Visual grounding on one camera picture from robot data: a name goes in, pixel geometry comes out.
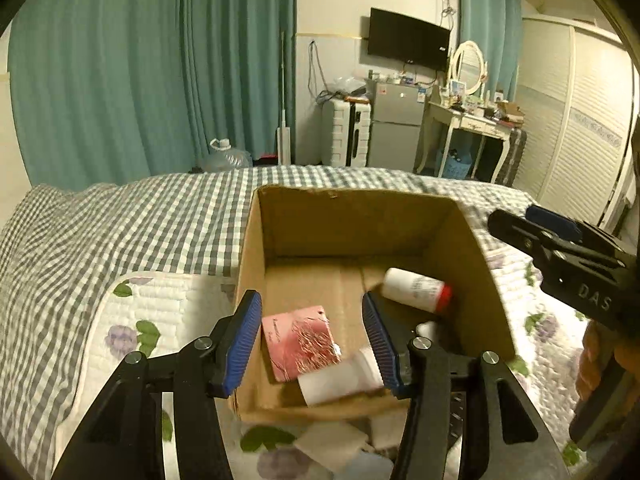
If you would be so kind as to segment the person's right hand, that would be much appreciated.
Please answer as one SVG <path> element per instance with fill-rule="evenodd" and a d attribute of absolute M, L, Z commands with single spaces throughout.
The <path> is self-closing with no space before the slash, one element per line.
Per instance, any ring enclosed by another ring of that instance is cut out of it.
<path fill-rule="evenodd" d="M 620 407 L 626 416 L 639 400 L 639 341 L 617 336 L 611 349 L 607 349 L 605 328 L 590 320 L 582 336 L 582 353 L 578 361 L 575 382 L 579 400 L 586 402 L 602 382 L 602 376 L 611 358 L 632 376 L 632 383 Z"/>

